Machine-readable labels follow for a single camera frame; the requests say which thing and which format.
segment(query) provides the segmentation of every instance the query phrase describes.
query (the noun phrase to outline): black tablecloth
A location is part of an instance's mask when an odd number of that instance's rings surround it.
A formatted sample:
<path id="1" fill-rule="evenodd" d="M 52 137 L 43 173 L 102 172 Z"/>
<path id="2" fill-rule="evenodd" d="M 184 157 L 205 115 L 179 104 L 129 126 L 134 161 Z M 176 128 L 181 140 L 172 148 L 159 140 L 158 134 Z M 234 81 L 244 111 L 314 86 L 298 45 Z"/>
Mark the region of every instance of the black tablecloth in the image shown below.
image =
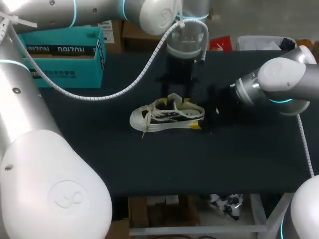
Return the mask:
<path id="1" fill-rule="evenodd" d="M 229 85 L 281 53 L 209 52 L 198 71 L 192 100 L 206 98 L 212 83 Z M 135 79 L 149 55 L 110 55 L 101 89 L 73 93 L 102 96 Z M 256 109 L 258 122 L 213 132 L 168 130 L 142 133 L 131 128 L 131 112 L 160 96 L 155 78 L 165 71 L 159 56 L 142 81 L 127 94 L 105 102 L 83 102 L 42 89 L 63 135 L 100 175 L 112 196 L 177 193 L 284 193 L 295 191 L 309 177 L 297 119 Z M 174 87 L 171 92 L 180 93 Z M 302 114 L 313 167 L 319 172 L 319 104 Z"/>

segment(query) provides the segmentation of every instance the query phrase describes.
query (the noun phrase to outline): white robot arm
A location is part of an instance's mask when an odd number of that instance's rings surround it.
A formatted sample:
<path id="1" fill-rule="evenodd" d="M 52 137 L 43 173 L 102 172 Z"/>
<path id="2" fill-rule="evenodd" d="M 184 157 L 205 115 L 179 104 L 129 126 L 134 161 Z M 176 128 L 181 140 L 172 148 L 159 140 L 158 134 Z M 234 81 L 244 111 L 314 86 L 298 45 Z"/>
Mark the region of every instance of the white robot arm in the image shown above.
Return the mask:
<path id="1" fill-rule="evenodd" d="M 36 30 L 129 19 L 159 35 L 175 20 L 178 4 L 171 0 L 1 0 L 0 12 L 34 22 Z M 35 30 L 22 24 L 14 27 L 18 33 Z M 112 218 L 107 187 L 61 135 L 9 30 L 2 37 L 0 191 L 7 235 L 11 239 L 104 239 Z"/>
<path id="2" fill-rule="evenodd" d="M 271 104 L 282 114 L 295 116 L 308 107 L 309 101 L 319 99 L 318 76 L 315 58 L 301 46 L 238 79 L 234 88 L 239 101 L 246 105 Z M 297 190 L 287 208 L 277 239 L 319 237 L 319 176 L 314 176 L 312 167 L 310 172 L 312 178 Z"/>

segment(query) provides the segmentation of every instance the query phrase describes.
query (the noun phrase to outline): teal box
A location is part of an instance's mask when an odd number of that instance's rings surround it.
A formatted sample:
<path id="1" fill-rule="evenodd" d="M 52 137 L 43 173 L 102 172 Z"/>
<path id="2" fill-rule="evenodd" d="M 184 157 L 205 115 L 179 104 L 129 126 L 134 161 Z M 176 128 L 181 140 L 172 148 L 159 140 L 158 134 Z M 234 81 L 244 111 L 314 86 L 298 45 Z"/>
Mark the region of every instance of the teal box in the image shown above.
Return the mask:
<path id="1" fill-rule="evenodd" d="M 40 69 L 63 88 L 101 87 L 106 49 L 101 28 L 71 27 L 19 35 Z M 50 87 L 26 58 L 38 87 Z"/>

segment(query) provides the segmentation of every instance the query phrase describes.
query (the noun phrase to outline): white spiral cable wrap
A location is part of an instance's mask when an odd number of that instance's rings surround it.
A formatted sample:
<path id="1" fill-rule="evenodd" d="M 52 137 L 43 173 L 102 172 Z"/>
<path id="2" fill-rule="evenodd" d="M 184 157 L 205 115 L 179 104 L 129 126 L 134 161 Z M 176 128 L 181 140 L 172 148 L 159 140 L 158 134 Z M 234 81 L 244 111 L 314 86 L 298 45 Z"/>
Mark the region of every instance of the white spiral cable wrap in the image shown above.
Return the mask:
<path id="1" fill-rule="evenodd" d="M 311 177 L 314 177 L 315 174 L 314 174 L 313 166 L 311 164 L 311 159 L 310 159 L 310 154 L 309 154 L 309 150 L 308 150 L 306 135 L 305 135 L 305 132 L 304 132 L 303 122 L 301 121 L 300 115 L 297 115 L 297 121 L 298 121 L 298 125 L 299 125 L 301 138 L 302 138 L 303 144 L 304 144 L 304 149 L 305 149 L 306 159 L 307 159 L 307 162 L 308 162 L 309 172 L 310 172 Z"/>
<path id="2" fill-rule="evenodd" d="M 208 43 L 209 43 L 209 35 L 208 35 L 208 28 L 206 26 L 205 23 L 196 20 L 196 19 L 184 19 L 183 23 L 187 23 L 187 22 L 196 22 L 198 24 L 200 24 L 203 29 L 204 29 L 204 41 L 203 44 L 205 44 L 203 52 L 202 52 L 202 56 L 201 56 L 201 60 L 205 60 L 206 57 L 206 51 L 208 48 Z M 60 93 L 77 99 L 77 100 L 82 100 L 82 101 L 105 101 L 105 100 L 110 100 L 116 97 L 119 97 L 123 94 L 125 94 L 126 92 L 128 92 L 129 90 L 131 90 L 134 86 L 136 86 L 136 84 L 142 79 L 142 77 L 144 76 L 144 74 L 146 73 L 146 71 L 149 69 L 150 65 L 152 64 L 153 60 L 155 59 L 156 55 L 158 54 L 160 48 L 162 47 L 162 45 L 164 44 L 165 40 L 168 38 L 169 34 L 177 27 L 180 26 L 180 22 L 175 23 L 174 25 L 172 25 L 172 27 L 170 27 L 170 29 L 167 30 L 167 32 L 164 34 L 164 36 L 162 37 L 162 39 L 160 40 L 160 42 L 158 43 L 155 51 L 153 52 L 153 54 L 151 55 L 149 61 L 147 62 L 146 66 L 144 67 L 144 69 L 142 70 L 142 72 L 140 73 L 140 75 L 129 85 L 127 86 L 125 89 L 114 93 L 112 95 L 109 96 L 102 96 L 102 97 L 86 97 L 86 96 L 78 96 L 75 94 L 72 94 L 64 89 L 62 89 L 61 87 L 59 87 L 58 85 L 56 85 L 53 81 L 50 80 L 50 78 L 48 78 L 44 72 L 38 67 L 38 65 L 36 64 L 36 62 L 33 60 L 33 58 L 30 56 L 30 54 L 28 53 L 28 51 L 25 49 L 23 43 L 21 42 L 21 40 L 19 39 L 17 33 L 15 32 L 14 28 L 11 27 L 11 36 L 12 39 L 18 44 L 19 48 L 21 49 L 21 51 L 23 52 L 23 54 L 26 56 L 26 58 L 28 59 L 28 61 L 31 63 L 31 65 L 35 68 L 35 70 L 37 71 L 37 73 L 53 88 L 55 88 L 57 91 L 59 91 Z"/>

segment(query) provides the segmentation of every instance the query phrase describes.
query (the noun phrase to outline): shoe upper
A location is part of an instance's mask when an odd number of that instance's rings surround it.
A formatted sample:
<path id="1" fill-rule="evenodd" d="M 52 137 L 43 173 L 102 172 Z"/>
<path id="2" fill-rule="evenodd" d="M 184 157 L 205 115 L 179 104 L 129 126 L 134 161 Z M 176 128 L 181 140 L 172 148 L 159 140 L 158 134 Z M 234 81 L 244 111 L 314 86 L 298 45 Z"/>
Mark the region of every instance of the shoe upper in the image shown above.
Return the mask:
<path id="1" fill-rule="evenodd" d="M 167 98 L 167 104 L 163 99 L 156 100 L 154 103 L 141 107 L 143 117 L 151 114 L 150 123 L 169 123 L 187 120 L 199 120 L 205 115 L 204 108 L 191 102 L 182 102 L 182 98 L 177 94 L 171 94 Z"/>

